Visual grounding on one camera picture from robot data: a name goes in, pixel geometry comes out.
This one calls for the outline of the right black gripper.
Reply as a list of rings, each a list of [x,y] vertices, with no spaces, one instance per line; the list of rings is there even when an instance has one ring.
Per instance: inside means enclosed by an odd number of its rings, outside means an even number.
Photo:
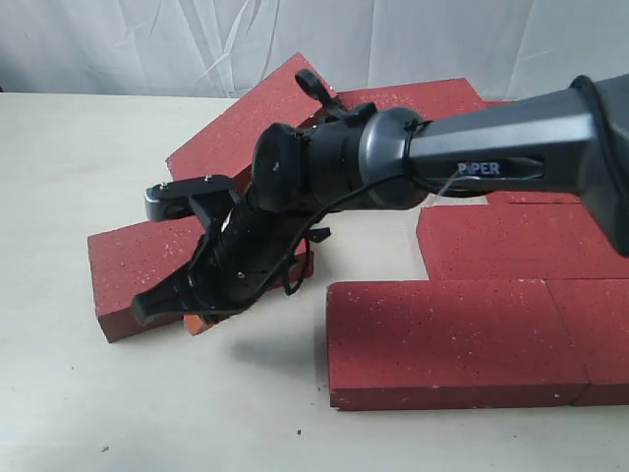
[[[185,315],[188,333],[199,335],[214,320],[248,310],[281,276],[315,212],[304,203],[270,211],[252,191],[241,198],[221,191],[189,202],[205,229],[197,248],[189,261],[136,295],[132,307],[141,325]]]

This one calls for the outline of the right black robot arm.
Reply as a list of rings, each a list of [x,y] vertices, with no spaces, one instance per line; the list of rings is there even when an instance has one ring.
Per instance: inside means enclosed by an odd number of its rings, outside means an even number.
[[[626,76],[582,75],[564,90],[442,120],[371,102],[347,109],[313,71],[295,79],[325,115],[309,128],[267,127],[244,191],[219,174],[145,191],[151,221],[194,217],[203,232],[187,262],[134,297],[138,323],[197,315],[218,324],[274,284],[292,295],[295,251],[330,235],[328,214],[405,210],[430,195],[572,194],[614,251],[627,254]]]

